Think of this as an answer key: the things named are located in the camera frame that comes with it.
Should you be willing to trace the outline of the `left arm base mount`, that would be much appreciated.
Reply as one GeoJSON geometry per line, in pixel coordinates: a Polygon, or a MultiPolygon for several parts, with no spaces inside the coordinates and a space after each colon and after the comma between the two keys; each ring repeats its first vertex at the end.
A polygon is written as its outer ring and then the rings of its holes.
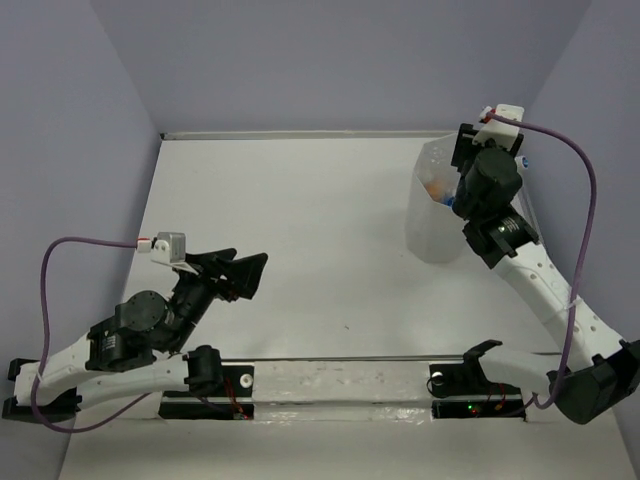
{"type": "Polygon", "coordinates": [[[224,362],[223,383],[207,396],[165,391],[158,415],[164,420],[253,420],[255,366],[249,362],[224,362]]]}

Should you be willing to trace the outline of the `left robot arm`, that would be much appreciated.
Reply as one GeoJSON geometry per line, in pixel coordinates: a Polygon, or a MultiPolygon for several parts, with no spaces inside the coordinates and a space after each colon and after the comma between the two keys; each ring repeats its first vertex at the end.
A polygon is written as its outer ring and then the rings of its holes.
{"type": "Polygon", "coordinates": [[[3,418],[58,423],[116,398],[157,391],[206,397],[225,388],[217,349],[183,348],[214,301],[255,296],[267,254],[240,258],[233,248],[189,254],[160,238],[141,240],[137,249],[177,274],[171,294],[140,291],[46,361],[12,360],[14,393],[3,404],[3,418]]]}

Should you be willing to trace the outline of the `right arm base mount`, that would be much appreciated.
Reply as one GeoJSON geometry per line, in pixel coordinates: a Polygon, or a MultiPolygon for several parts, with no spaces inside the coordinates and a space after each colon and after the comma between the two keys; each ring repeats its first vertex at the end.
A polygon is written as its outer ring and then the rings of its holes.
{"type": "Polygon", "coordinates": [[[426,388],[435,419],[526,419],[519,388],[487,381],[463,363],[432,363],[426,388]]]}

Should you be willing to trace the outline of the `orange juice bottle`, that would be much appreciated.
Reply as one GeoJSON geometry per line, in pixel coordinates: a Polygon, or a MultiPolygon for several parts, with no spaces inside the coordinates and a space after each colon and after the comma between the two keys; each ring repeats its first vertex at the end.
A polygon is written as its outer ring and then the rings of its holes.
{"type": "Polygon", "coordinates": [[[437,202],[440,202],[446,194],[446,188],[442,184],[437,182],[426,183],[425,190],[430,195],[430,197],[437,202]]]}

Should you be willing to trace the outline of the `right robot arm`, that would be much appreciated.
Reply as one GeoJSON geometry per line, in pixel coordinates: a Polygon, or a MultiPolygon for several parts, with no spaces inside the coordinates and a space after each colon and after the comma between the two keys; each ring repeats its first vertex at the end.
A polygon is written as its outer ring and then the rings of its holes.
{"type": "Polygon", "coordinates": [[[545,396],[584,425],[639,386],[639,344],[609,327],[550,260],[536,230],[512,201],[522,188],[516,156],[523,134],[461,124],[451,164],[459,175],[453,213],[471,250],[520,296],[562,354],[553,360],[484,341],[463,355],[462,384],[482,392],[507,384],[545,396]]]}

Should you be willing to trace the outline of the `clear bottle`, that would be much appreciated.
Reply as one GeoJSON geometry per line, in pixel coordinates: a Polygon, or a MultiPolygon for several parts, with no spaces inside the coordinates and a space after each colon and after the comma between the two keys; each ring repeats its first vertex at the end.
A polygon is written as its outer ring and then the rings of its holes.
{"type": "Polygon", "coordinates": [[[517,163],[517,169],[520,174],[525,173],[529,168],[529,161],[526,156],[517,156],[515,158],[517,163]]]}

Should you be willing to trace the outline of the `blue label bottle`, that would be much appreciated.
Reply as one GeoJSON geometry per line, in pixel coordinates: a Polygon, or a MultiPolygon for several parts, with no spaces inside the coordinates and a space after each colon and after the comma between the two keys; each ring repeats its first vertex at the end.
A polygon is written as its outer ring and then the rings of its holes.
{"type": "Polygon", "coordinates": [[[454,196],[447,196],[442,200],[442,204],[451,208],[453,206],[455,202],[455,197],[454,196]]]}

